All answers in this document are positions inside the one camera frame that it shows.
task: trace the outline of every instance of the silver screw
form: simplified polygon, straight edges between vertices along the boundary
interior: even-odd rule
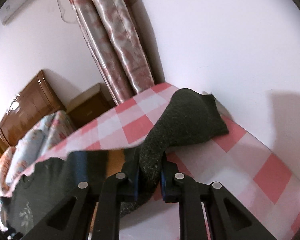
[[[215,189],[221,189],[222,184],[220,182],[214,182],[214,183],[212,183],[212,187]]]
[[[124,179],[126,177],[126,174],[124,174],[123,172],[119,172],[115,175],[115,177],[117,179]]]
[[[88,183],[85,181],[82,181],[78,184],[78,188],[81,188],[81,189],[86,188],[87,186],[88,186]]]
[[[176,179],[183,179],[185,176],[184,176],[184,174],[178,172],[178,173],[174,174],[174,177],[175,177]]]

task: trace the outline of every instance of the red and white checkered tablecloth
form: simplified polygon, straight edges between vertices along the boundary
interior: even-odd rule
[[[162,83],[134,96],[74,132],[37,162],[50,157],[65,159],[76,150],[139,144],[176,90]],[[231,120],[224,120],[230,131],[228,135],[178,147],[168,159],[198,182],[221,182],[277,240],[290,240],[300,227],[300,181],[260,141]],[[33,167],[25,174],[30,175]],[[178,212],[178,204],[165,204],[157,190],[147,204],[121,220],[120,239],[177,240]]]

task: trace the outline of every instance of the black cloth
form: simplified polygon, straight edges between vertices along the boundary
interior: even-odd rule
[[[138,202],[122,203],[121,216],[151,198],[159,183],[162,155],[168,147],[203,143],[228,132],[213,95],[201,95],[191,89],[176,91],[144,142],[134,149],[125,150],[126,159],[130,159],[140,148],[141,172]]]
[[[108,151],[82,151],[66,161],[50,158],[35,165],[34,173],[23,175],[12,198],[3,199],[9,227],[26,234],[81,181],[103,182]]]

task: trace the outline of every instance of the bed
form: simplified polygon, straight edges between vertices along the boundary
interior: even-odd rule
[[[41,70],[15,96],[0,121],[0,197],[20,173],[75,130]],[[5,229],[1,216],[0,226]]]

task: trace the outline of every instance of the checkered tablecloth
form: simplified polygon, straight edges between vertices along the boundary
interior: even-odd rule
[[[139,144],[176,90],[163,83],[144,91],[77,130],[37,161],[65,159],[75,150]],[[300,181],[260,141],[231,120],[224,120],[228,135],[172,149],[168,159],[198,182],[221,182],[277,240],[290,240],[300,227]],[[33,167],[25,174],[30,175]],[[120,226],[121,240],[177,240],[178,204],[165,204],[157,190],[151,201],[123,218]]]

